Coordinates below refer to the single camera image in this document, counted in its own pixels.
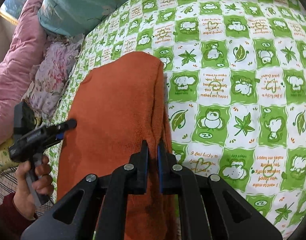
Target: striped fabric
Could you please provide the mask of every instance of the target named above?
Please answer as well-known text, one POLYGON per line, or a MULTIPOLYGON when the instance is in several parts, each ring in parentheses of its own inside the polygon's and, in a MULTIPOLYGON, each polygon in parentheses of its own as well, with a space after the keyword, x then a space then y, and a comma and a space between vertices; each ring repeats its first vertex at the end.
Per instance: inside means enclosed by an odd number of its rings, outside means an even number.
MULTIPOLYGON (((0 205, 3 202, 3 198, 12 192, 15 192, 17 187, 17 179, 15 178, 15 171, 17 168, 9 168, 5 171, 0 172, 0 205)), ((38 217, 44 214, 46 210, 49 210, 53 206, 53 203, 48 203, 38 207, 36 214, 38 217)))

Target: screw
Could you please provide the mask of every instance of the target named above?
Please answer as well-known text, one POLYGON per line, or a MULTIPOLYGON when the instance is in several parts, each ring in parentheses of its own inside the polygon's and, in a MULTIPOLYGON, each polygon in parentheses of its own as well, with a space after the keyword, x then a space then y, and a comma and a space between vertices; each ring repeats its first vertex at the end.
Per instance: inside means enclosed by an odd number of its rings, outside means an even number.
POLYGON ((211 179, 211 181, 218 182, 221 179, 221 177, 217 174, 212 174, 210 176, 210 179, 211 179))
POLYGON ((131 170, 134 169, 134 165, 133 165, 132 163, 125 164, 125 165, 124 165, 124 169, 125 169, 126 171, 131 171, 131 170))
POLYGON ((173 165, 173 170, 175 170, 175 171, 181 171, 182 169, 183 169, 183 167, 181 166, 181 165, 179 165, 179 164, 175 164, 175 165, 173 165))
POLYGON ((86 176, 86 181, 87 182, 93 182, 95 180, 96 180, 96 175, 94 175, 94 174, 89 174, 89 175, 86 176))

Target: human hand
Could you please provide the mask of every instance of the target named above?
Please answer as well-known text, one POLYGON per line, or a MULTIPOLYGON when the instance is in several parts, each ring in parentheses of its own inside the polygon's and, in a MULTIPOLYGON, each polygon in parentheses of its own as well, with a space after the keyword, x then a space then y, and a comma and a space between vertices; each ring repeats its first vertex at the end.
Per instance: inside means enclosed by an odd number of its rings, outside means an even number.
MULTIPOLYGON (((35 168, 35 173, 37 174, 37 176, 42 177, 32 183, 33 189, 35 189, 37 193, 42 195, 51 195, 54 190, 54 187, 52 185, 52 178, 49 175, 51 172, 51 167, 48 162, 48 157, 43 156, 42 164, 35 168)), ((18 186, 13 198, 15 207, 26 219, 29 220, 34 218, 35 213, 34 198, 26 182, 26 173, 30 169, 31 164, 29 161, 19 164, 15 172, 15 177, 18 180, 18 186)))

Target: finger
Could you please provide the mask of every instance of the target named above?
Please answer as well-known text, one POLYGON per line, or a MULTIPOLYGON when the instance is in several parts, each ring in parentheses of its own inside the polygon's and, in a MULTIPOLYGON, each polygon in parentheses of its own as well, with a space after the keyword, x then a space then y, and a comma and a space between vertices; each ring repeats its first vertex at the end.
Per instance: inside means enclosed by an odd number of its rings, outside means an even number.
POLYGON ((53 191, 54 191, 54 187, 53 187, 53 185, 48 185, 44 188, 37 189, 36 191, 39 194, 51 196, 53 191))
POLYGON ((18 181, 17 189, 23 192, 29 191, 28 184, 26 182, 26 173, 31 169, 29 161, 20 163, 16 172, 15 177, 18 181))
POLYGON ((32 188, 35 190, 42 189, 52 184, 52 177, 50 175, 44 175, 42 178, 32 183, 32 188))
POLYGON ((49 163, 49 158, 48 158, 47 156, 43 155, 43 157, 42 157, 42 163, 43 163, 43 164, 48 164, 48 163, 49 163))
POLYGON ((48 175, 51 172, 51 167, 48 164, 42 164, 37 166, 34 171, 37 176, 48 175))

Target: red sleeve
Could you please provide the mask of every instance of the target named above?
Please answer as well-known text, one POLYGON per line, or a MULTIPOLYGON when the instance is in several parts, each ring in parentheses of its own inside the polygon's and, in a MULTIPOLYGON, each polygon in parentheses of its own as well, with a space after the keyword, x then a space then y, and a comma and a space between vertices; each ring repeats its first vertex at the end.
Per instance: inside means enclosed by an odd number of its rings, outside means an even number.
POLYGON ((27 220, 18 212, 13 204, 14 195, 15 193, 11 193, 4 197, 3 203, 0 205, 0 218, 10 231, 17 236, 21 236, 23 231, 34 221, 27 220))

